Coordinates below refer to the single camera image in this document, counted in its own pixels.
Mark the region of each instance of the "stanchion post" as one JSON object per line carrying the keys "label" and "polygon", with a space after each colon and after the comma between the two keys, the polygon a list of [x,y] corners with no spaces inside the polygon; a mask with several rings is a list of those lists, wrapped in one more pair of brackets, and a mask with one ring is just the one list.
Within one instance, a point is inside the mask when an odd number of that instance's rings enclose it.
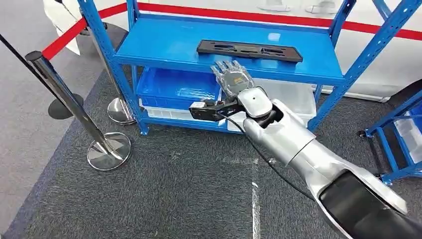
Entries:
{"label": "stanchion post", "polygon": [[104,59],[103,52],[100,50],[100,47],[98,46],[97,40],[94,37],[94,34],[89,26],[87,26],[88,32],[90,33],[91,39],[94,43],[95,48],[97,49],[97,52],[100,56],[101,61],[104,64],[105,70],[108,73],[108,76],[111,79],[112,84],[116,88],[117,91],[117,98],[112,100],[110,104],[107,107],[107,113],[108,117],[121,125],[127,125],[135,123],[135,118],[132,115],[132,112],[130,111],[129,107],[127,106],[127,103],[124,99],[123,93],[121,92],[121,89],[119,85],[117,84],[116,79],[114,78],[113,73],[110,70],[110,66],[108,65],[107,61]]}
{"label": "stanchion post", "polygon": [[87,153],[88,163],[101,171],[111,170],[123,164],[130,156],[129,138],[119,132],[103,134],[41,52],[30,52],[25,58],[34,65],[46,85],[94,138]]}

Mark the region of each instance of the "white floor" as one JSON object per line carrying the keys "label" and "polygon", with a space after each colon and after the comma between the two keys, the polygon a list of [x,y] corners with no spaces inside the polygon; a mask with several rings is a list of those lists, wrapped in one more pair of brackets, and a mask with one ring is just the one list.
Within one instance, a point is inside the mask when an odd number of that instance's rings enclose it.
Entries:
{"label": "white floor", "polygon": [[[0,33],[22,54],[42,50],[57,38],[41,0],[3,1]],[[123,30],[111,26],[113,39]],[[78,37],[82,56],[64,49],[52,64],[69,88],[86,97],[103,70],[89,37]],[[44,169],[73,118],[54,120],[47,114],[53,97],[0,43],[0,233]]]}

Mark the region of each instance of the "shelf tier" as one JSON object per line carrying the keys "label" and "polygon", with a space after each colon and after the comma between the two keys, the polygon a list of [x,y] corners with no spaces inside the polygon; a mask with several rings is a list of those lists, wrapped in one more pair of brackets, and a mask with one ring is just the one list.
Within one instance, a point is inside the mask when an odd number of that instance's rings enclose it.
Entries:
{"label": "shelf tier", "polygon": [[[198,54],[201,40],[293,46],[303,62]],[[327,30],[319,28],[142,14],[114,56],[120,64],[198,72],[233,59],[257,78],[332,86],[344,82]]]}

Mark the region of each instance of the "blue plastic tray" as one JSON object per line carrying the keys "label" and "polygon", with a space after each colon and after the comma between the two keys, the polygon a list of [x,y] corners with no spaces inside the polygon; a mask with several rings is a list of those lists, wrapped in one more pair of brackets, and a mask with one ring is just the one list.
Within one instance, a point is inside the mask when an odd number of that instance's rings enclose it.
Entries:
{"label": "blue plastic tray", "polygon": [[215,75],[145,67],[136,94],[143,106],[188,110],[195,101],[217,100]]}

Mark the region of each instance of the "black plastic tray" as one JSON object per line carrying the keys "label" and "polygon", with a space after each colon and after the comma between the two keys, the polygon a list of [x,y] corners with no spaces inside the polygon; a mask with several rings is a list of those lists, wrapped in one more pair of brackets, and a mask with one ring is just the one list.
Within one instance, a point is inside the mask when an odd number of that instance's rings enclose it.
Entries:
{"label": "black plastic tray", "polygon": [[221,54],[247,58],[273,59],[279,61],[302,62],[303,57],[291,46],[261,45],[242,42],[202,40],[198,53]]}

